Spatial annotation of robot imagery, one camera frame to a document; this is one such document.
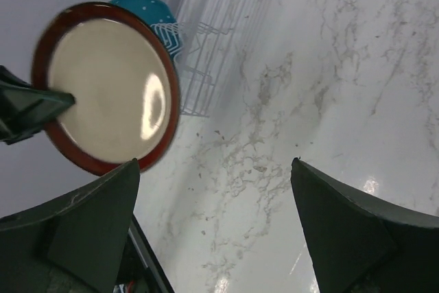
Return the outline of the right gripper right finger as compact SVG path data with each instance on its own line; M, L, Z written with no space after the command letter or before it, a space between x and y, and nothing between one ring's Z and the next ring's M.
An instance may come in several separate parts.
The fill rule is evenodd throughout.
M438 217L367 194L299 158L291 185L321 292L438 291Z

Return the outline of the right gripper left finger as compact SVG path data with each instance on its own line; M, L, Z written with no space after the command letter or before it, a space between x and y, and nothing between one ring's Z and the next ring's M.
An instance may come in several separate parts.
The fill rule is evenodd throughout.
M2 292L112 292L139 190L136 159L1 219Z

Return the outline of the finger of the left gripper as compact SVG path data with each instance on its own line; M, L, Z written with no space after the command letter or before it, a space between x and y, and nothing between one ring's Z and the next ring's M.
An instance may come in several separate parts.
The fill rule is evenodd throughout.
M1 142L33 137L74 104L72 94L35 89L1 66Z

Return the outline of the brown rimmed beige plate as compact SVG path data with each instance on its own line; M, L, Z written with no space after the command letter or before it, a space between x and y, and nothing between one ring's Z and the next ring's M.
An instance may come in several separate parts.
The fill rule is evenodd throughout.
M73 5L41 34L32 85L75 103L45 126L58 151L94 175L136 159L141 171L165 155L178 127L176 68L153 30L106 2Z

